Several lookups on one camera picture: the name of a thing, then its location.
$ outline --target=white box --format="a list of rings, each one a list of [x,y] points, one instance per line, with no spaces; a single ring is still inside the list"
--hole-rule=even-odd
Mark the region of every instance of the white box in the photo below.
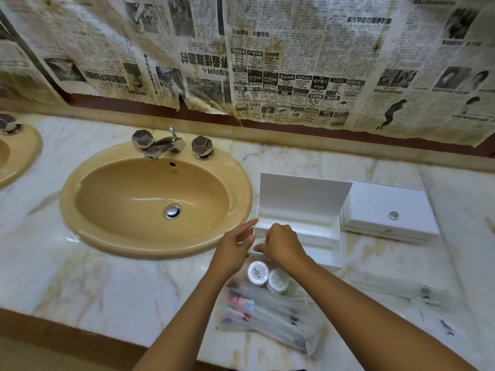
[[[440,234],[423,190],[349,180],[352,189],[342,209],[342,229],[423,244]]]
[[[288,224],[315,262],[336,271],[342,268],[339,212],[351,187],[348,181],[261,173],[254,235],[264,238],[273,224]],[[266,259],[252,248],[251,254]]]

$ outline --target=white marble surface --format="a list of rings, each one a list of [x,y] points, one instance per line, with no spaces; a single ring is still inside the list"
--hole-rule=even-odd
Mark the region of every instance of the white marble surface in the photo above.
[[[97,151],[126,142],[136,128],[20,115],[45,148],[22,178],[0,191],[0,307],[148,346],[205,273],[213,251],[168,261],[105,254],[79,242],[59,212],[71,171]],[[194,136],[182,135],[186,140]],[[213,137],[259,193],[260,172],[360,179],[426,189],[443,239],[426,246],[343,232],[344,268],[447,289],[473,313],[485,355],[495,364],[495,175],[418,166]],[[238,370],[362,369],[330,325],[315,358],[251,332],[223,332],[212,316],[199,359]]]

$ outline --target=sink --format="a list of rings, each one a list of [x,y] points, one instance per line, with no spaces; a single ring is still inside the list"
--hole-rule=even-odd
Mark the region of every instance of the sink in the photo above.
[[[202,161],[190,146],[150,162],[132,143],[115,145],[76,168],[60,196],[65,222],[84,242],[144,259],[211,249],[251,207],[240,164],[220,149]]]
[[[31,125],[12,135],[0,132],[0,189],[23,175],[41,154],[40,133]]]

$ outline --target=hand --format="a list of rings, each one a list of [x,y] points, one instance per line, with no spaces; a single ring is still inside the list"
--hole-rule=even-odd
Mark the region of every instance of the hand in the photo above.
[[[253,218],[239,225],[220,238],[218,246],[210,262],[208,272],[215,274],[224,283],[242,268],[248,251],[254,242],[253,226],[258,222]]]
[[[289,225],[273,224],[265,236],[265,243],[257,244],[254,250],[268,256],[289,274],[294,266],[307,259],[298,235]]]

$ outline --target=round container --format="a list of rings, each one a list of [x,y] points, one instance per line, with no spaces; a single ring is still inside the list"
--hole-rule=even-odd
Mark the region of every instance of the round container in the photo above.
[[[260,262],[259,260],[252,262],[247,269],[247,277],[256,286],[263,286],[263,284],[268,280],[268,275],[270,270],[268,266]]]
[[[268,275],[266,286],[270,292],[281,294],[287,290],[288,283],[288,274],[284,270],[276,268]]]

